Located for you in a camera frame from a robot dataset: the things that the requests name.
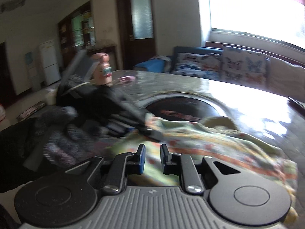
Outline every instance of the screw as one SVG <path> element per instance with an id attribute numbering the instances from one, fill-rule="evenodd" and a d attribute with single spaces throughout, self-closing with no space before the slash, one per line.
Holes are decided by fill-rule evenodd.
<path id="1" fill-rule="evenodd" d="M 119 188 L 115 185 L 106 185 L 103 187 L 103 190 L 108 193 L 115 193 L 119 190 Z"/>
<path id="2" fill-rule="evenodd" d="M 202 191 L 202 187 L 198 185 L 190 185 L 186 188 L 186 190 L 190 193 L 199 193 Z"/>

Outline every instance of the window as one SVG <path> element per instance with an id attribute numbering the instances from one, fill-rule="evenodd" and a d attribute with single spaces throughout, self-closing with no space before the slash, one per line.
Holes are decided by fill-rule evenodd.
<path id="1" fill-rule="evenodd" d="M 210 0 L 212 28 L 260 35 L 305 49 L 305 6 L 294 0 Z"/>

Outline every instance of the refrigerator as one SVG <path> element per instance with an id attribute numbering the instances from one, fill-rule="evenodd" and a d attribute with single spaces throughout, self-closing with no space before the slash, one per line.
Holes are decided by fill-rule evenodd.
<path id="1" fill-rule="evenodd" d="M 49 86 L 60 80 L 58 62 L 56 58 L 54 41 L 47 41 L 39 46 L 45 84 Z"/>

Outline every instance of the glossy table surface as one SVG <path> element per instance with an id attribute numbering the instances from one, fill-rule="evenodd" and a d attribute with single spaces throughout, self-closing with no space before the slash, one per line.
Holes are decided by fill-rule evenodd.
<path id="1" fill-rule="evenodd" d="M 178 76 L 166 73 L 120 70 L 113 79 L 135 76 L 136 81 L 121 89 L 138 105 L 148 97 L 164 92 L 186 92 L 218 100 L 240 131 L 249 133 L 268 144 L 282 148 L 288 159 L 298 164 L 296 210 L 299 222 L 305 223 L 305 119 L 289 104 L 286 97 L 239 85 Z"/>

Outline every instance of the doorway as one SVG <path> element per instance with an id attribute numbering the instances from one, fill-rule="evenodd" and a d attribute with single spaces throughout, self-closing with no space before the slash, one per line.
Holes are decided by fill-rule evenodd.
<path id="1" fill-rule="evenodd" d="M 151 0 L 116 0 L 124 69 L 156 55 Z"/>
<path id="2" fill-rule="evenodd" d="M 16 97 L 3 42 L 0 44 L 0 103 L 7 108 L 16 101 Z"/>

